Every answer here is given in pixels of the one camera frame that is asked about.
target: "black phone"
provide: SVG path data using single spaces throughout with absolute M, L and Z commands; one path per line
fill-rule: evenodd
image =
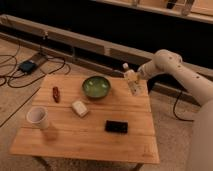
M 106 121 L 105 131 L 107 132 L 117 132 L 117 133 L 127 133 L 128 123 L 120 121 Z

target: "bowl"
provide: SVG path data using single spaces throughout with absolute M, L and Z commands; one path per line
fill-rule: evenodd
M 84 94 L 90 98 L 103 98 L 110 88 L 110 82 L 102 76 L 89 77 L 82 84 Z

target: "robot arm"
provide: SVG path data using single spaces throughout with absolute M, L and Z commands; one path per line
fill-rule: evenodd
M 171 74 L 201 105 L 196 114 L 187 171 L 213 170 L 213 82 L 182 65 L 180 55 L 159 50 L 138 69 L 141 78 Z

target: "wall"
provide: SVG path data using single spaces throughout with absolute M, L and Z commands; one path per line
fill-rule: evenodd
M 91 1 L 0 0 L 1 12 L 213 68 L 213 25 Z

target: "wooden table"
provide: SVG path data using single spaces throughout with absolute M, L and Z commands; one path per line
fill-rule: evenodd
M 23 120 L 10 152 L 12 154 L 65 157 L 102 161 L 159 163 L 153 118 L 146 81 L 141 81 L 143 93 L 132 96 L 123 78 L 107 77 L 109 94 L 100 100 L 85 97 L 81 86 L 85 76 L 48 75 L 32 105 L 45 106 L 51 126 L 41 131 Z M 58 86 L 60 103 L 52 98 L 52 88 Z M 82 100 L 90 112 L 78 117 L 71 103 Z M 105 131 L 106 120 L 126 121 L 127 134 Z

